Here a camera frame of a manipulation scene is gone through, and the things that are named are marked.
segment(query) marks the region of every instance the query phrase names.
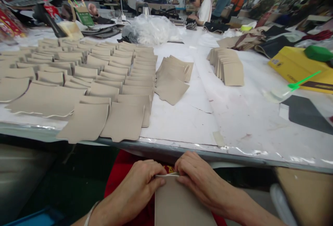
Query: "green sponge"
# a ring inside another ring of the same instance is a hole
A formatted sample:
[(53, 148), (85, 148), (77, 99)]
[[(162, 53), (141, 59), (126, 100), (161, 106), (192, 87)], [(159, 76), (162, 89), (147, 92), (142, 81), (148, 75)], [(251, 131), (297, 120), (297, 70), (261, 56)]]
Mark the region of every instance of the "green sponge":
[(333, 53), (327, 50), (324, 47), (318, 47), (315, 45), (311, 45), (304, 50), (305, 55), (309, 59), (313, 59), (320, 62), (326, 62), (333, 58)]

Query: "white work table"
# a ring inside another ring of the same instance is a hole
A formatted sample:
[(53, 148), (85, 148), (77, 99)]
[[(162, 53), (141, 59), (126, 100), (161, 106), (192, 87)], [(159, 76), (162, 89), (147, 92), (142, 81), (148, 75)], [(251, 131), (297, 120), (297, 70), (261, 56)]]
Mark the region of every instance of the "white work table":
[[(248, 165), (277, 165), (333, 173), (333, 135), (292, 123), (279, 116), (279, 104), (263, 96), (287, 82), (267, 65), (268, 59), (255, 52), (237, 52), (244, 65), (245, 86), (228, 87), (219, 80), (206, 57), (210, 47), (223, 35), (187, 31), (179, 28), (184, 44), (155, 46), (156, 68), (163, 57), (173, 55), (194, 62), (190, 85), (182, 99), (172, 106), (155, 94), (148, 128), (142, 128), (137, 142), (113, 143), (98, 139), (88, 144), (112, 145), (137, 155), (176, 158), (187, 149), (197, 150), (206, 160), (229, 161)], [(51, 32), (33, 31), (21, 45), (36, 45)], [(106, 39), (116, 42), (121, 34)], [(332, 95), (297, 90), (295, 95), (309, 98), (325, 116), (333, 116)], [(0, 104), (0, 133), (57, 141), (55, 135), (67, 120), (12, 114)], [(223, 141), (217, 145), (213, 132)]]

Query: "black leather piece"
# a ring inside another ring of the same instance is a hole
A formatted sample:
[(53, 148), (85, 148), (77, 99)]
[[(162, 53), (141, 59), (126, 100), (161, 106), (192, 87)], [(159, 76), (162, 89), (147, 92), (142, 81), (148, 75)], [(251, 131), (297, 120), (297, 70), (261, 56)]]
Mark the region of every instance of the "black leather piece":
[(287, 33), (287, 32), (290, 32), (290, 31), (287, 31), (283, 27), (272, 26), (267, 31), (263, 32), (263, 34), (269, 39), (270, 37), (274, 37), (281, 33)]
[(289, 46), (293, 47), (295, 45), (294, 42), (290, 42), (285, 36), (277, 37), (273, 40), (268, 40), (265, 43), (260, 45), (256, 45), (254, 49), (257, 52), (262, 53), (269, 59), (273, 58), (283, 47)]
[(333, 135), (333, 127), (320, 114), (310, 99), (292, 95), (282, 103), (289, 106), (291, 122)]
[(229, 29), (230, 25), (226, 25), (226, 24), (217, 24), (217, 23), (210, 23), (210, 22), (206, 22), (204, 24), (204, 28), (207, 29), (207, 31), (209, 32), (221, 32), (224, 33), (225, 31), (227, 31)]

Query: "white bracelet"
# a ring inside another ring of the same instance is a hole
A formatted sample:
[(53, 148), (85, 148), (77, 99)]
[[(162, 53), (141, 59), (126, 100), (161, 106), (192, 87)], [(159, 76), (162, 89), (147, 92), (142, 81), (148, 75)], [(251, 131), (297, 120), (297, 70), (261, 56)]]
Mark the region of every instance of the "white bracelet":
[(84, 226), (88, 226), (88, 224), (89, 224), (89, 220), (90, 220), (90, 216), (91, 216), (91, 214), (93, 213), (93, 210), (96, 208), (96, 206), (97, 206), (99, 203), (100, 203), (100, 201), (96, 202), (96, 203), (94, 204), (94, 206), (91, 208), (91, 210), (89, 211), (88, 216), (87, 216), (87, 219), (86, 219), (86, 222), (84, 223)]

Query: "red cloth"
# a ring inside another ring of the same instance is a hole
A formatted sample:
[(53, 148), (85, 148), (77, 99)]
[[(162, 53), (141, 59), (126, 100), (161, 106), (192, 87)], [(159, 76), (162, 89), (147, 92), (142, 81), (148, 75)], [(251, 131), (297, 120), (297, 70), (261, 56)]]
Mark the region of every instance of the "red cloth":
[(325, 39), (329, 39), (330, 37), (332, 37), (333, 32), (331, 32), (330, 30), (325, 30), (325, 31), (321, 31), (320, 33), (314, 34), (314, 35), (305, 35), (304, 37), (302, 37), (303, 40), (307, 40), (307, 39), (312, 39), (312, 40), (316, 40), (316, 41), (321, 41), (321, 40), (325, 40)]
[[(105, 187), (104, 197), (110, 195), (126, 177), (127, 173), (132, 168), (132, 165), (139, 160), (145, 160), (142, 157), (132, 155), (124, 150), (120, 150), (118, 156), (114, 162), (111, 170), (108, 182)], [(174, 172), (174, 167), (169, 165), (163, 165), (168, 173)], [(155, 215), (155, 197), (153, 196), (147, 206), (140, 212), (140, 214), (132, 221), (126, 224), (126, 226), (154, 226)], [(213, 217), (218, 226), (227, 226), (225, 220), (213, 213)]]

